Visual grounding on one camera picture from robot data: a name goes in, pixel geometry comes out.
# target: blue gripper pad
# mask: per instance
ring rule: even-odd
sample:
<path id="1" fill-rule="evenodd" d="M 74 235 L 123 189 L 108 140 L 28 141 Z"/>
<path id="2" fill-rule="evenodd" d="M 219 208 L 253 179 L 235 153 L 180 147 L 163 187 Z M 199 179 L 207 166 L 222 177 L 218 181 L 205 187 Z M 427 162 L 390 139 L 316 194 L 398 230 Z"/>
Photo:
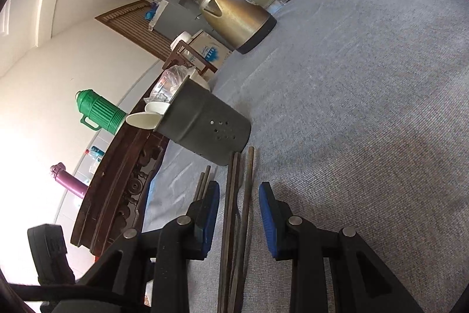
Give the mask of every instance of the blue gripper pad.
<path id="1" fill-rule="evenodd" d="M 207 257 L 208 253 L 210 252 L 210 249 L 212 248 L 213 233 L 215 231 L 218 205 L 220 203 L 220 185 L 215 181 L 210 181 L 205 197 L 210 197 L 210 195 L 212 195 L 212 197 L 209 200 L 209 212 L 206 217 L 205 226 L 203 227 L 202 255 L 204 258 Z"/>
<path id="2" fill-rule="evenodd" d="M 278 206 L 269 182 L 262 182 L 259 186 L 259 207 L 261 209 L 267 247 L 272 257 L 276 258 L 278 256 L 277 227 L 275 225 L 272 208 L 278 208 Z"/>

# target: green thermos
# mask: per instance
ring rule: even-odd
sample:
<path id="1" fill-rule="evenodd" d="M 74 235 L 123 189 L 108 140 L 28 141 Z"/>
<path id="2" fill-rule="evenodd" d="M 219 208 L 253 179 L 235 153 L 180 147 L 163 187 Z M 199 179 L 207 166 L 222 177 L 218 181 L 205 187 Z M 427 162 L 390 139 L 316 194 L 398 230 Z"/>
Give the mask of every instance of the green thermos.
<path id="1" fill-rule="evenodd" d="M 98 95 L 92 89 L 79 91 L 76 99 L 78 111 L 83 114 L 80 122 L 90 129 L 100 130 L 103 128 L 115 135 L 127 116 L 126 112 Z M 86 118 L 93 121 L 97 126 L 90 125 Z"/>

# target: gray tablecloth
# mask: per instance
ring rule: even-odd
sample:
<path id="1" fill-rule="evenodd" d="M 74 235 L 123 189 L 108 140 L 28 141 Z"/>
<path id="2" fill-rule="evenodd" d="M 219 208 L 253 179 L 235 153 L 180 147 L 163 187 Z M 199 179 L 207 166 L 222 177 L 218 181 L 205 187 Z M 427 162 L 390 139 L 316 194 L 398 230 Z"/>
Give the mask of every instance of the gray tablecloth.
<path id="1" fill-rule="evenodd" d="M 213 92 L 252 122 L 257 148 L 245 312 L 287 312 L 290 263 L 266 246 L 257 186 L 317 227 L 355 226 L 426 312 L 469 283 L 469 2 L 293 0 Z M 184 214 L 206 160 L 170 143 L 145 230 Z M 191 312 L 214 312 L 227 168 Z M 242 205 L 242 190 L 238 198 Z"/>

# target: striped curtain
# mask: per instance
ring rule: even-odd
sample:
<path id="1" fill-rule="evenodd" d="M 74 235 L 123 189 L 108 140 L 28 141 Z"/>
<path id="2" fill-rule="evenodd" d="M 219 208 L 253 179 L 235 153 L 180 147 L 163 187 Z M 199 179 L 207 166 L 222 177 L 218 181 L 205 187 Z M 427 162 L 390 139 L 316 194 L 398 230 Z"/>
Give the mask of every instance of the striped curtain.
<path id="1" fill-rule="evenodd" d="M 150 4 L 141 0 L 107 12 L 96 19 L 165 61 L 171 53 L 171 42 L 161 33 L 148 30 L 145 14 L 150 9 Z"/>

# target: gray utensil holder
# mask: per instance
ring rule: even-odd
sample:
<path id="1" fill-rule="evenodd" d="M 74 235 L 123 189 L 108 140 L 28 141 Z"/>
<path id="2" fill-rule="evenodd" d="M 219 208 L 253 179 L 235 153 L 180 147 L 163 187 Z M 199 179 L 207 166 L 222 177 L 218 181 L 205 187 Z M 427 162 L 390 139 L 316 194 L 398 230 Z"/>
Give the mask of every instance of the gray utensil holder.
<path id="1" fill-rule="evenodd" d="M 217 165 L 228 165 L 232 152 L 249 140 L 249 120 L 210 91 L 186 78 L 156 131 Z"/>

